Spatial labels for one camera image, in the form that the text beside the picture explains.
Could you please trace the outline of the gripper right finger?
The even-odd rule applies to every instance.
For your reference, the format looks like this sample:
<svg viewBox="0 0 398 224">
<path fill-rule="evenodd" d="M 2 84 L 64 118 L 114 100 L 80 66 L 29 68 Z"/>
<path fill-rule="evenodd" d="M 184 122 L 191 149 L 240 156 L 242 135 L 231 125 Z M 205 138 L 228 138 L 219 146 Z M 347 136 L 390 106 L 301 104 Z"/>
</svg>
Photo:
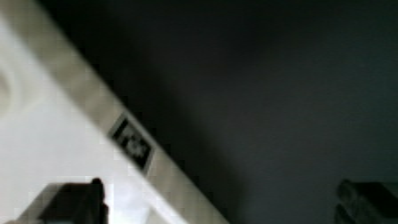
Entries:
<svg viewBox="0 0 398 224">
<path fill-rule="evenodd" d="M 336 196 L 335 224 L 398 224 L 398 182 L 345 179 Z"/>
</svg>

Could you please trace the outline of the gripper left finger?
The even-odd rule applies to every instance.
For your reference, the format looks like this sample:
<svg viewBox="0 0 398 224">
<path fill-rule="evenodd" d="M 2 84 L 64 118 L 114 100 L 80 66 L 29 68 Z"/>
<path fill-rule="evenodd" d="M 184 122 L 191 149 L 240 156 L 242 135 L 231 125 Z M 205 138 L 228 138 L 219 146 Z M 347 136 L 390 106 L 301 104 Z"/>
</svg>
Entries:
<svg viewBox="0 0 398 224">
<path fill-rule="evenodd" d="M 105 187 L 100 178 L 66 183 L 40 214 L 45 224 L 109 224 Z"/>
</svg>

